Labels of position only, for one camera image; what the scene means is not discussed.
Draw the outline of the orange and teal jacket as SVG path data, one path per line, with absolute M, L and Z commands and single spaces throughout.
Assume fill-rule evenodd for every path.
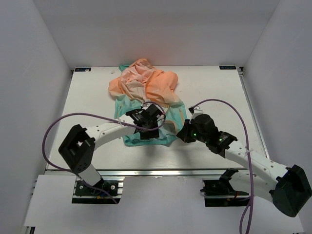
M 145 58 L 123 68 L 120 76 L 109 82 L 108 91 L 115 100 L 115 118 L 150 101 L 165 110 L 166 118 L 158 137 L 142 139 L 139 133 L 124 136 L 126 146 L 167 145 L 177 139 L 176 135 L 187 119 L 185 105 L 175 93 L 177 83 L 176 73 L 157 69 Z

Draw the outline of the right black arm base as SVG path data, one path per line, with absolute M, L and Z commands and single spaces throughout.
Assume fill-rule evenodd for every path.
M 250 200 L 249 193 L 238 191 L 230 185 L 230 181 L 239 170 L 229 168 L 219 179 L 203 181 L 200 190 L 204 197 L 205 207 L 243 207 Z

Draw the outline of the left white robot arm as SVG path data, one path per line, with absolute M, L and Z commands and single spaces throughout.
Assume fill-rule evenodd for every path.
M 159 136 L 158 121 L 165 117 L 164 110 L 149 102 L 148 106 L 126 112 L 117 119 L 102 125 L 83 128 L 77 124 L 68 132 L 58 152 L 71 172 L 86 183 L 86 189 L 94 195 L 104 188 L 104 180 L 92 165 L 94 151 L 117 138 L 139 133 L 144 138 Z

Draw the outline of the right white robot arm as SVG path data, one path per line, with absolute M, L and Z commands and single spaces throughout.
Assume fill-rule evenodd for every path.
M 200 141 L 221 157 L 234 161 L 252 172 L 227 169 L 212 185 L 201 191 L 207 196 L 249 192 L 271 202 L 280 212 L 296 217 L 312 196 L 312 189 L 304 170 L 293 165 L 287 167 L 258 153 L 248 152 L 238 139 L 219 131 L 207 114 L 194 114 L 186 119 L 177 137 L 185 143 Z

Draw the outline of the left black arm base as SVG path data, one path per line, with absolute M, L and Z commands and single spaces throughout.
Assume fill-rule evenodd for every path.
M 72 203 L 73 204 L 118 204 L 123 193 L 123 179 L 105 179 L 100 189 L 88 187 L 80 179 L 76 179 Z

